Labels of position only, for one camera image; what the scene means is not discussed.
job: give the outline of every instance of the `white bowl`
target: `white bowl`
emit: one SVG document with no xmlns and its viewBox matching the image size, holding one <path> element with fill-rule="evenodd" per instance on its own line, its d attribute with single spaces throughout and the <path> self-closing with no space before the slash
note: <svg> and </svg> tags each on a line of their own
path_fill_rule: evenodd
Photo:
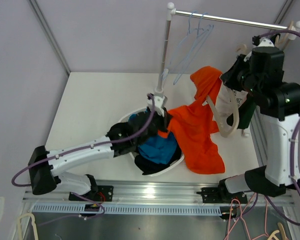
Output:
<svg viewBox="0 0 300 240">
<path fill-rule="evenodd" d="M 140 113 L 140 112 L 144 112 L 144 111 L 146 111 L 146 110 L 147 110 L 146 107 L 141 107 L 141 108 L 138 108 L 138 109 L 136 109 L 136 110 L 134 110 L 134 111 L 132 111 L 132 112 L 129 112 L 128 114 L 126 114 L 126 115 L 124 115 L 122 118 L 120 118 L 119 123 L 127 122 L 128 119 L 130 118 L 130 116 L 131 116 L 132 114 L 137 114 L 137 113 Z M 134 160 L 135 160 L 135 157 L 136 157 L 136 155 L 137 155 L 137 153 L 135 153 L 135 152 L 129 152 L 129 155 L 130 155 L 130 157 L 132 158 L 132 160 L 134 161 Z M 174 161 L 173 163 L 171 163 L 171 165 L 170 165 L 169 167 L 167 167 L 166 169 L 164 169 L 164 170 L 162 170 L 162 171 L 158 171 L 158 172 L 153 173 L 153 174 L 150 174 L 150 175 L 147 175 L 147 176 L 155 177 L 155 176 L 159 176 L 159 175 L 161 175 L 161 174 L 163 174 L 163 173 L 166 173 L 167 171 L 173 169 L 175 166 L 177 166 L 179 163 L 181 163 L 184 159 L 185 159 L 185 155 L 182 153 L 180 159 L 175 160 L 175 161 Z"/>
</svg>

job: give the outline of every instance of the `orange t-shirt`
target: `orange t-shirt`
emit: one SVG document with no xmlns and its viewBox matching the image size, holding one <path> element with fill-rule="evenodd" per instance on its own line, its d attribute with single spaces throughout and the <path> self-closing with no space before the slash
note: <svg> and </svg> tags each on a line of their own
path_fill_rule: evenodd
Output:
<svg viewBox="0 0 300 240">
<path fill-rule="evenodd" d="M 219 131 L 213 121 L 213 113 L 208 104 L 202 106 L 207 95 L 216 104 L 221 87 L 221 71 L 205 66 L 191 74 L 190 79 L 196 86 L 195 101 L 168 111 L 173 117 L 168 132 L 158 134 L 166 138 L 173 132 L 185 157 L 186 166 L 197 174 L 221 174 L 225 164 L 218 154 L 218 146 L 211 141 L 210 134 Z"/>
</svg>

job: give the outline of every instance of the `white robotic arm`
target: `white robotic arm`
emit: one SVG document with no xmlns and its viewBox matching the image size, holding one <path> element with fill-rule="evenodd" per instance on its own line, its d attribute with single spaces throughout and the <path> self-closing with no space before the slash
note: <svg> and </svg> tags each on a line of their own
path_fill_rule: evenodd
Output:
<svg viewBox="0 0 300 240">
<path fill-rule="evenodd" d="M 284 194 L 286 188 L 294 188 L 293 179 L 300 187 L 298 162 L 291 163 L 290 156 L 291 141 L 298 147 L 298 135 L 294 138 L 292 135 L 300 119 L 300 85 L 282 81 L 283 51 L 274 47 L 270 39 L 254 40 L 257 47 L 248 55 L 239 55 L 232 68 L 220 78 L 228 88 L 248 92 L 246 104 L 239 108 L 240 121 L 245 121 L 239 123 L 243 129 L 256 106 L 260 107 L 267 141 L 267 165 L 221 180 L 219 188 L 229 198 L 247 191 L 276 197 Z"/>
<path fill-rule="evenodd" d="M 138 113 L 128 122 L 113 125 L 110 131 L 98 139 L 70 148 L 47 151 L 45 146 L 37 147 L 29 161 L 32 193 L 42 195 L 52 191 L 73 192 L 79 195 L 98 192 L 92 175 L 76 175 L 67 170 L 91 161 L 111 159 L 136 150 L 158 130 L 165 131 L 168 114 L 164 105 L 165 96 L 150 95 L 148 111 Z"/>
</svg>

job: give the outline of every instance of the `metal pole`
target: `metal pole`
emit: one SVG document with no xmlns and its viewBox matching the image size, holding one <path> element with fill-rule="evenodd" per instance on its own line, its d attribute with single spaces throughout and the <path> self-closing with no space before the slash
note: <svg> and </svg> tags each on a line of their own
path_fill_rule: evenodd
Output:
<svg viewBox="0 0 300 240">
<path fill-rule="evenodd" d="M 163 50 L 162 50 L 162 59 L 161 59 L 159 80 L 158 80 L 158 85 L 156 87 L 156 91 L 158 91 L 158 92 L 162 92 L 162 90 L 163 90 L 162 82 L 163 82 L 163 73 L 164 73 L 165 65 L 166 65 L 166 56 L 167 56 L 167 49 L 168 49 L 170 25 L 171 25 L 171 20 L 167 20 L 165 22 L 164 44 L 163 44 Z"/>
<path fill-rule="evenodd" d="M 239 19 L 232 19 L 227 17 L 220 17 L 220 16 L 211 16 L 211 15 L 202 15 L 198 13 L 191 13 L 187 11 L 178 11 L 176 10 L 174 12 L 174 15 L 179 16 L 186 16 L 186 17 L 194 17 L 194 18 L 203 18 L 207 20 L 213 20 L 213 21 L 219 21 L 219 22 L 225 22 L 225 23 L 231 23 L 231 24 L 239 24 L 239 25 L 246 25 L 251 27 L 257 27 L 257 28 L 263 28 L 263 29 L 275 29 L 275 30 L 286 30 L 287 26 L 281 26 L 277 24 L 267 24 L 267 23 L 261 23 L 261 22 L 255 22 L 255 21 L 246 21 L 246 20 L 239 20 Z"/>
<path fill-rule="evenodd" d="M 66 58 L 64 56 L 64 54 L 61 51 L 60 46 L 58 45 L 58 42 L 56 41 L 55 36 L 53 35 L 47 20 L 45 19 L 44 14 L 42 13 L 38 3 L 36 0 L 27 0 L 30 4 L 31 9 L 34 12 L 34 15 L 36 17 L 36 19 L 38 20 L 47 40 L 49 41 L 56 57 L 58 58 L 58 60 L 60 61 L 60 63 L 62 64 L 65 72 L 67 73 L 67 75 L 69 76 L 71 71 L 69 68 L 69 65 L 66 61 Z"/>
<path fill-rule="evenodd" d="M 287 16 L 288 12 L 290 11 L 290 9 L 292 8 L 292 6 L 294 5 L 294 3 L 296 2 L 296 0 L 286 0 L 285 3 L 283 4 L 278 16 L 276 17 L 274 24 L 281 24 L 285 17 Z"/>
</svg>

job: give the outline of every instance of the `cable tie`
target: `cable tie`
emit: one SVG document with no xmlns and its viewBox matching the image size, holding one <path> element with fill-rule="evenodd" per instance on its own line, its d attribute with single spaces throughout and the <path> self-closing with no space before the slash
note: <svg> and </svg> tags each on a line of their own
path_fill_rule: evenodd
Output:
<svg viewBox="0 0 300 240">
<path fill-rule="evenodd" d="M 296 181 L 298 180 L 298 177 L 296 175 L 294 175 L 294 176 L 289 175 L 289 178 L 294 179 Z"/>
<path fill-rule="evenodd" d="M 289 142 L 293 142 L 293 143 L 298 143 L 298 139 L 292 139 L 292 138 L 289 138 Z"/>
</svg>

